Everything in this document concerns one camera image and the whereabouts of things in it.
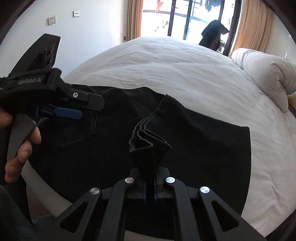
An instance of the wall socket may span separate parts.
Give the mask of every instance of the wall socket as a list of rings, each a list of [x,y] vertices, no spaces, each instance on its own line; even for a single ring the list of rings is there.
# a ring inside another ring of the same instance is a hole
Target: wall socket
[[[80,11],[74,11],[74,17],[79,17],[80,16]]]
[[[56,16],[48,18],[48,25],[52,25],[57,22]]]

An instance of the white wall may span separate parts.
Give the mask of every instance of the white wall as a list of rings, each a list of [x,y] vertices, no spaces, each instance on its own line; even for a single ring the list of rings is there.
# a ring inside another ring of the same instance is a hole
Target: white wall
[[[273,54],[296,64],[296,44],[290,36],[288,30],[273,13],[269,40],[265,53]]]
[[[73,11],[80,10],[80,17]],[[57,17],[48,25],[47,18]],[[56,68],[67,75],[89,58],[123,42],[127,0],[36,0],[15,22],[0,46],[0,77],[7,76],[44,33],[61,37]]]

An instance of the metal rivet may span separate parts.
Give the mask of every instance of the metal rivet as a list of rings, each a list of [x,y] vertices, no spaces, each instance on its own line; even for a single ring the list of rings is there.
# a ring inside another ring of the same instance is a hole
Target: metal rivet
[[[200,188],[200,191],[201,191],[202,193],[209,193],[209,192],[210,192],[210,189],[209,189],[208,187],[201,187],[201,188]]]
[[[128,177],[124,180],[126,183],[133,183],[135,181],[135,179],[133,179],[132,177]]]
[[[98,188],[92,188],[91,189],[91,194],[92,195],[97,195],[98,193],[100,193],[100,189],[98,189]]]
[[[174,183],[174,182],[175,182],[175,179],[174,179],[173,177],[167,177],[167,178],[165,179],[165,181],[166,181],[167,183]]]

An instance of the beige curtain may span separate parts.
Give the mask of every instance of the beige curtain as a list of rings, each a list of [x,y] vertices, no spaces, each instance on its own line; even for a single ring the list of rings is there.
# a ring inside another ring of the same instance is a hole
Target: beige curtain
[[[127,41],[141,36],[143,1],[128,0]]]
[[[261,0],[245,0],[233,50],[248,48],[264,52],[272,12]]]

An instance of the human hand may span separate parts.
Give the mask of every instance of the human hand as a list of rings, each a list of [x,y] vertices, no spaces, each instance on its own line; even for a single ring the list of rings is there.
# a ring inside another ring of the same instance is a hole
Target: human hand
[[[12,123],[12,120],[12,116],[0,108],[0,129],[9,126]],[[16,182],[20,177],[20,173],[22,172],[26,160],[32,155],[31,142],[36,144],[41,143],[41,135],[38,127],[33,131],[29,140],[26,140],[24,144],[20,146],[17,156],[12,160],[7,161],[5,165],[5,181],[7,183]]]

